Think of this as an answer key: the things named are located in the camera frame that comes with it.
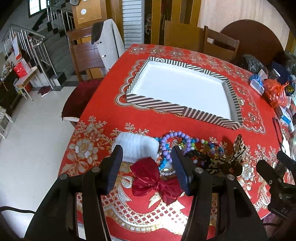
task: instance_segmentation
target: red plastic bag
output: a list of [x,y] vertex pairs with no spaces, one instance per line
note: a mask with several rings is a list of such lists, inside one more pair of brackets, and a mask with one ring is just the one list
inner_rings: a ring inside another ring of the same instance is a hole
[[266,79],[263,81],[264,94],[269,99],[269,104],[272,108],[279,106],[285,108],[288,105],[288,99],[285,93],[285,87],[289,84],[287,81],[284,85],[281,85],[276,80]]

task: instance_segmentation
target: metal bolt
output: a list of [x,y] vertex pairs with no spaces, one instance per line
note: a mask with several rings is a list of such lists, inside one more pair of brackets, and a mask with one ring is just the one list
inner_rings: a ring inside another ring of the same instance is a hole
[[93,167],[91,171],[96,173],[96,172],[100,171],[100,168],[99,167]]
[[67,177],[68,177],[68,175],[67,175],[66,173],[63,173],[63,174],[61,174],[61,175],[59,176],[59,178],[60,178],[61,180],[65,180]]
[[199,174],[203,172],[203,169],[200,168],[200,167],[197,167],[194,170],[195,170],[196,173],[199,173]]
[[234,175],[232,175],[232,174],[228,174],[227,178],[231,181],[233,181],[235,179]]

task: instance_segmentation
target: red gift bag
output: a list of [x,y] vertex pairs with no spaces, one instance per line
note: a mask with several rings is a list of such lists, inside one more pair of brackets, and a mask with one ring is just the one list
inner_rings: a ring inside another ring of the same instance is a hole
[[17,62],[13,69],[20,78],[26,76],[31,71],[31,68],[23,58]]

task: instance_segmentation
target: chair seat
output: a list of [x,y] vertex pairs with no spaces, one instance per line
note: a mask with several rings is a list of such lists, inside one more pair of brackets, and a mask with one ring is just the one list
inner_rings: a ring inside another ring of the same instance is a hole
[[86,105],[102,80],[103,78],[98,78],[79,83],[64,105],[62,119],[78,122]]

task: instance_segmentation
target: satin bow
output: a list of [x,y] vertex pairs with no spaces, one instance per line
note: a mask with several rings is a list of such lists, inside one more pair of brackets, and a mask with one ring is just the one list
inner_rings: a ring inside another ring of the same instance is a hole
[[168,180],[160,179],[158,165],[151,157],[138,160],[131,166],[131,170],[135,175],[132,185],[134,196],[144,196],[151,190],[155,190],[169,205],[175,202],[183,192],[176,177]]

